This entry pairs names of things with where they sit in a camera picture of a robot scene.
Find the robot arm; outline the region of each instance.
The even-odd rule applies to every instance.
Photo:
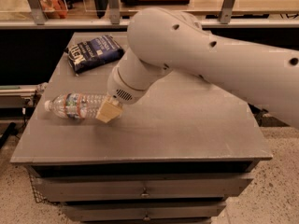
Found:
[[[128,27],[129,49],[108,80],[123,104],[137,102],[172,69],[203,77],[299,128],[299,52],[212,35],[188,13],[148,8]]]

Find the metal bracket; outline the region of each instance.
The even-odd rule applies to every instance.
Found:
[[[37,25],[43,25],[47,21],[47,18],[41,8],[41,5],[38,0],[27,0],[31,8],[31,14],[34,22]]]
[[[111,23],[120,24],[121,14],[119,0],[108,0],[108,4]]]
[[[222,4],[221,13],[219,15],[219,21],[222,24],[228,24],[232,18],[233,7],[235,0],[224,0]]]

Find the blue snack bag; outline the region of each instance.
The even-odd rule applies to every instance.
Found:
[[[76,74],[119,60],[124,51],[110,35],[80,42],[66,49],[68,62]]]

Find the clear plastic bottle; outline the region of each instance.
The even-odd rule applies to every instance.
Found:
[[[45,102],[45,109],[61,118],[95,119],[105,95],[68,93]]]

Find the speckled floor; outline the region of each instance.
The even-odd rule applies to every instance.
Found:
[[[274,159],[260,162],[255,179],[213,224],[299,223],[299,131],[261,128]],[[22,167],[9,163],[18,138],[10,136],[0,150],[0,223],[71,224],[59,206],[36,203],[29,176]]]

